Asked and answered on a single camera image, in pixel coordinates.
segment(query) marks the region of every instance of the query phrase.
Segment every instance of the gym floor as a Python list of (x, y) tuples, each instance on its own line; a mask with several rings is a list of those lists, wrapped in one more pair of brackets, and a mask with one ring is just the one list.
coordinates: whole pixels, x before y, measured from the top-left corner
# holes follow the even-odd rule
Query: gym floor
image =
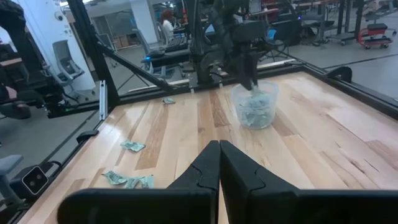
[[(391, 14), (378, 22), (387, 24), (390, 28), (398, 29), (396, 22), (398, 13)], [(355, 13), (351, 15), (350, 30), (354, 29)], [(353, 81), (368, 88), (379, 91), (387, 96), (398, 99), (398, 43), (392, 43), (387, 49), (374, 47), (365, 50), (355, 41), (341, 46), (338, 41), (332, 41), (320, 47), (298, 45), (291, 47), (290, 54), (320, 68), (333, 69), (347, 65), (353, 69)], [(142, 47), (120, 50), (119, 54), (141, 66), (143, 58)], [(109, 70), (118, 88), (119, 94), (128, 90), (144, 87), (140, 79), (121, 65), (113, 68), (106, 59)], [(181, 79), (176, 72), (168, 81)], [(0, 157), (11, 154), (21, 154), (24, 160), (9, 175), (14, 177), (21, 169), (40, 163), (52, 151), (58, 149), (52, 160), (63, 161), (77, 145), (76, 137), (83, 131), (93, 129), (98, 123), (99, 115), (96, 111), (74, 114), (62, 118), (48, 119), (46, 111), (32, 108), (32, 117), (27, 120), (4, 118), (0, 120)]]

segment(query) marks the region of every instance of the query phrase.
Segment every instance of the workbench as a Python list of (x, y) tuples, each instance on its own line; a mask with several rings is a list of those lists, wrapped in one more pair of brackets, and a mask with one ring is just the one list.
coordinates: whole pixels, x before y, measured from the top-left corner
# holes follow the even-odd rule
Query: workbench
[[(213, 139), (229, 140), (301, 189), (398, 189), (398, 122), (306, 72), (266, 78), (279, 86), (276, 116), (260, 130), (242, 127), (234, 85), (116, 107), (19, 223), (56, 223), (72, 192), (112, 187), (101, 175), (151, 175), (166, 188)], [(140, 152), (122, 149), (130, 139)], [(219, 223), (227, 223), (220, 191)]]

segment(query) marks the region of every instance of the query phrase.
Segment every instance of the woman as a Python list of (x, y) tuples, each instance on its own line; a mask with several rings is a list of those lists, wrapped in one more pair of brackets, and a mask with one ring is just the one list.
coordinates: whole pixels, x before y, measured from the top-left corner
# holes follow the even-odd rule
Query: woman
[(166, 31), (166, 36), (170, 39), (174, 37), (173, 34), (173, 25), (172, 21), (174, 20), (173, 12), (170, 9), (166, 9), (162, 15), (160, 16), (160, 20), (162, 22), (162, 25)]

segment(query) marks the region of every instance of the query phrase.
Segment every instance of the clear plastic cup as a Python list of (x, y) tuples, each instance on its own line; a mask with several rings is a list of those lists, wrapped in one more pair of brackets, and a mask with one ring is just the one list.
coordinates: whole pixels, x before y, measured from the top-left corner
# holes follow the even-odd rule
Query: clear plastic cup
[(247, 91), (242, 85), (231, 90), (231, 98), (239, 122), (250, 129), (268, 127), (275, 117), (275, 104), (279, 92), (276, 83), (259, 80), (258, 88)]

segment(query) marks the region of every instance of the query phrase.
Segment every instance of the chair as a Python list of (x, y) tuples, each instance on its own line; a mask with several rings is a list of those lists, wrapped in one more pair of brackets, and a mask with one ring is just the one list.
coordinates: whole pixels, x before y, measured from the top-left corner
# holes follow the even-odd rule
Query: chair
[[(159, 50), (159, 49), (161, 50), (163, 48), (163, 47), (158, 47), (156, 49), (151, 49), (149, 47), (148, 43), (146, 42), (142, 32), (139, 29), (133, 29), (132, 31), (137, 34), (139, 42), (142, 44), (142, 46), (144, 48), (145, 55), (148, 55), (148, 53), (151, 52), (152, 50)], [(180, 69), (180, 68), (182, 68), (182, 64), (180, 64), (180, 63), (175, 64), (175, 65), (161, 66), (161, 67), (157, 67), (157, 68), (154, 68), (152, 66), (152, 63), (144, 64), (145, 71), (151, 73), (154, 76), (157, 76), (160, 78), (165, 78), (165, 79), (169, 79), (169, 78), (173, 77), (175, 69)]]
[(61, 40), (54, 42), (52, 47), (54, 49), (55, 59), (57, 60), (57, 66), (61, 70), (61, 73), (58, 75), (52, 74), (52, 76), (62, 87), (70, 86), (72, 89), (71, 93), (77, 98), (79, 96), (84, 96), (87, 101), (88, 96), (75, 91), (72, 86), (73, 81), (84, 74), (84, 71), (73, 61), (70, 55), (68, 41)]

